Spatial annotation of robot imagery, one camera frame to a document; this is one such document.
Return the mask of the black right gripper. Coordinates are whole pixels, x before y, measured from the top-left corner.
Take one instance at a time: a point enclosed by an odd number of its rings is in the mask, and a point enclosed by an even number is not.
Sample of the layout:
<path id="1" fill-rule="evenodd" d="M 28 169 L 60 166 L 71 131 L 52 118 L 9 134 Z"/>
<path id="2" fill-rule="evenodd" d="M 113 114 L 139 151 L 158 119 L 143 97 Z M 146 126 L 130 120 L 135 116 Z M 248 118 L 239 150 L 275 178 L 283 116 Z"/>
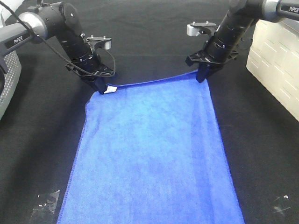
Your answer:
<path id="1" fill-rule="evenodd" d="M 206 78 L 211 77 L 225 64 L 236 59 L 238 56 L 239 52 L 232 48 L 210 46 L 187 56 L 185 63 L 188 66 L 192 66 L 195 63 L 198 64 L 196 80 L 202 83 Z"/>

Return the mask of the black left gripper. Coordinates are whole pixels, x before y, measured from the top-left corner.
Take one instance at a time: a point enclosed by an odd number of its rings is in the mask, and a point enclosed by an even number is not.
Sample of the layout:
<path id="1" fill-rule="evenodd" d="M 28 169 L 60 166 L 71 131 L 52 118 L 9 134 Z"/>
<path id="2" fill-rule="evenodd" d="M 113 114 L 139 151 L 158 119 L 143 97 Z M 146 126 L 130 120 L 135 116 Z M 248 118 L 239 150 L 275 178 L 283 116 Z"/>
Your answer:
<path id="1" fill-rule="evenodd" d="M 113 68 L 109 68 L 102 63 L 100 56 L 81 56 L 78 58 L 71 58 L 66 61 L 66 68 L 73 71 L 82 81 L 89 85 L 94 91 L 104 94 L 106 91 L 106 83 L 103 78 L 111 78 L 115 76 L 115 58 L 111 56 L 113 61 Z"/>

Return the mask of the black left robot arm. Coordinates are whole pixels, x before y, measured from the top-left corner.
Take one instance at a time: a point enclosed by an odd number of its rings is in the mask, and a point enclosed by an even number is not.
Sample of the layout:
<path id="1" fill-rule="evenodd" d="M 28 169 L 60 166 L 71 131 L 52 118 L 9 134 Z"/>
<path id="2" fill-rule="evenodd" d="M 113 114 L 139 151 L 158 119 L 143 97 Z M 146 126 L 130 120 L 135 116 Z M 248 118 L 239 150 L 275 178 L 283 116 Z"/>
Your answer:
<path id="1" fill-rule="evenodd" d="M 66 68 L 78 75 L 100 94 L 108 92 L 105 78 L 113 77 L 116 69 L 109 68 L 101 61 L 97 49 L 111 48 L 111 38 L 86 37 L 80 24 L 78 12 L 70 3 L 45 3 L 37 1 L 34 7 L 19 16 L 17 22 L 0 29 L 0 88 L 5 85 L 8 67 L 4 57 L 32 41 L 46 43 L 56 37 L 68 58 L 55 52 L 67 64 Z"/>

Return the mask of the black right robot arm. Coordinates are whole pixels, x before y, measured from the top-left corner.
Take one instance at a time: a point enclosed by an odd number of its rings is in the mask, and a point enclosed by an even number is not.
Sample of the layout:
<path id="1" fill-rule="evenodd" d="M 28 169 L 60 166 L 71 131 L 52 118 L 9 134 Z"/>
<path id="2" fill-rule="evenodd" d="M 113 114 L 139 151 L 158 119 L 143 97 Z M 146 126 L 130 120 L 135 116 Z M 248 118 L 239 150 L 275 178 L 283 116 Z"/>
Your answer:
<path id="1" fill-rule="evenodd" d="M 188 36 L 208 35 L 208 40 L 185 62 L 198 64 L 196 80 L 201 83 L 238 56 L 235 48 L 250 26 L 259 20 L 279 22 L 283 18 L 299 19 L 297 0 L 232 0 L 219 25 L 208 21 L 187 25 Z"/>

